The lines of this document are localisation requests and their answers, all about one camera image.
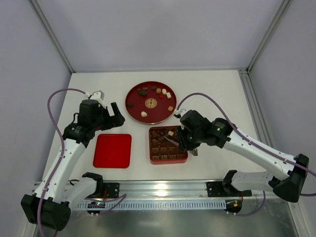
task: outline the square red tray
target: square red tray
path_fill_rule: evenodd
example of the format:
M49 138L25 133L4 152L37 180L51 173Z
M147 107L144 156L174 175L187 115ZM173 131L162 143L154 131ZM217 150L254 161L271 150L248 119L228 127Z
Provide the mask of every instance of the square red tray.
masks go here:
M96 168L128 168L132 137L129 134L101 134L95 147Z

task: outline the chocolate piece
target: chocolate piece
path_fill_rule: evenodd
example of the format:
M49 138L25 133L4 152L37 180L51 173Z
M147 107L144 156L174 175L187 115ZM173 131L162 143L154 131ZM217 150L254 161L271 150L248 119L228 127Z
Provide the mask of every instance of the chocolate piece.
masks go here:
M158 136L158 133L154 130L154 131L152 131L152 135L153 135L154 137L157 137L157 136Z

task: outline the metal base plate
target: metal base plate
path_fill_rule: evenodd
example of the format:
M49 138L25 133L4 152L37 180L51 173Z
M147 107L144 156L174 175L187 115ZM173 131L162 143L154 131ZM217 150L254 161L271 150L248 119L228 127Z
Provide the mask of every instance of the metal base plate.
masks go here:
M232 195L228 195L224 191L222 181L207 182L206 183L206 190L207 190L207 195L209 198L241 197L241 192L236 192ZM242 196L251 197L252 196L251 190L243 191Z
M96 198L118 198L119 197L119 183L106 183L103 182L104 184L104 193L101 193L99 196L94 197Z

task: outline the round red tray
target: round red tray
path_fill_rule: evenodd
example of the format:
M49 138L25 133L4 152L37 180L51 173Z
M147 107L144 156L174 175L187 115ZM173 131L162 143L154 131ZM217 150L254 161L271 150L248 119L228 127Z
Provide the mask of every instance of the round red tray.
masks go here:
M166 89L167 92L170 92L171 98L168 99L166 95L157 94L156 90L153 90L152 87ZM137 89L143 90L147 88L147 95L139 95ZM160 82L157 81L147 81L140 83L133 87L126 96L125 106L129 115L135 120L146 123L146 124L155 124L165 121L169 118L177 105L176 95L173 90ZM146 117L142 117L142 111L147 113Z

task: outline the black motor joint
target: black motor joint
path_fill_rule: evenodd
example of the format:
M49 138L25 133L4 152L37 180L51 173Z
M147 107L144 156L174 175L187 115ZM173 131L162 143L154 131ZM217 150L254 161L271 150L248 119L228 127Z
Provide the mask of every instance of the black motor joint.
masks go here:
M179 149L182 151L191 151L206 143L209 146L218 146L223 148L233 128L227 120L217 118L210 122L195 110L187 111L181 118L180 122L184 126L177 128L179 136Z
M111 103L114 115L110 116L108 107L103 107L97 100L83 100L79 106L77 123L69 124L63 134L64 140L72 139L88 146L98 130L109 130L124 124L125 118L115 102Z

